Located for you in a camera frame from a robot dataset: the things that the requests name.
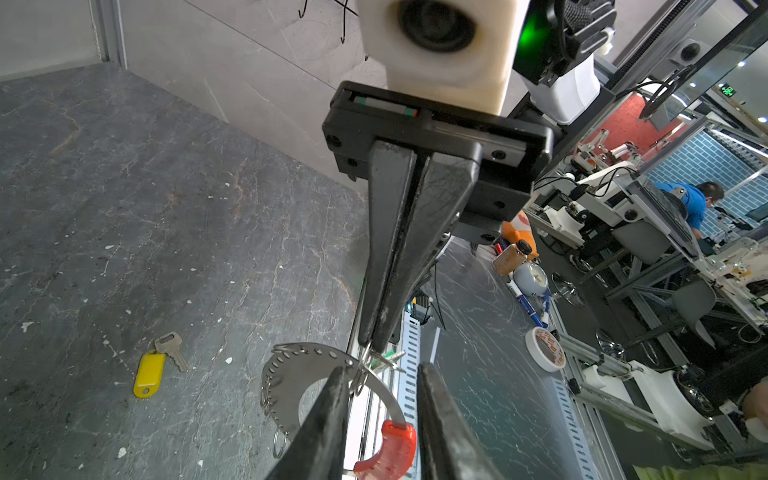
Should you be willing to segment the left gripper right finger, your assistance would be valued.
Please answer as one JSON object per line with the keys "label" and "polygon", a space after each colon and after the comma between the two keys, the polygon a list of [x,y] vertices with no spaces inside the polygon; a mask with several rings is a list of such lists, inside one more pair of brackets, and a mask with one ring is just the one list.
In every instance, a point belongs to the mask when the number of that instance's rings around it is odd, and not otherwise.
{"label": "left gripper right finger", "polygon": [[417,420],[423,479],[500,479],[432,363],[417,370]]}

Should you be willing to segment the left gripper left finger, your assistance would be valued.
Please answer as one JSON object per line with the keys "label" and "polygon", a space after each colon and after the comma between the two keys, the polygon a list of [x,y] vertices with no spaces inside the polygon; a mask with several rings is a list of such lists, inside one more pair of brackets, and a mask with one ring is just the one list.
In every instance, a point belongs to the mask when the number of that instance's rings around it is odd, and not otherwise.
{"label": "left gripper left finger", "polygon": [[335,368],[288,451],[267,479],[343,477],[350,391],[343,367]]}

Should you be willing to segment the yellow key tag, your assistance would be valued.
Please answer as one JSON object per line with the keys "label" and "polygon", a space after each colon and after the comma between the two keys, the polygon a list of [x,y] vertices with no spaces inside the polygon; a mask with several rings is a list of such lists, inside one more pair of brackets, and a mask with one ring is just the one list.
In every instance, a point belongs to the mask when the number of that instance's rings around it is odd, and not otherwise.
{"label": "yellow key tag", "polygon": [[139,362],[133,386],[135,397],[147,399],[157,393],[167,359],[171,359],[180,372],[189,372],[188,362],[181,352],[182,344],[183,339],[177,332],[169,332],[151,341],[150,350]]}

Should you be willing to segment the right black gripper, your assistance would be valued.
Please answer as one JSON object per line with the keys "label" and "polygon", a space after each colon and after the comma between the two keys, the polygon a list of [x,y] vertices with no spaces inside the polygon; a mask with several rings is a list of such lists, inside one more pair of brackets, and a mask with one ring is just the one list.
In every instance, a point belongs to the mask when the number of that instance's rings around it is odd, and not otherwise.
{"label": "right black gripper", "polygon": [[322,131],[339,171],[369,183],[358,342],[377,353],[443,235],[458,221],[455,236],[494,242],[530,199],[555,140],[540,124],[351,81],[338,87]]}

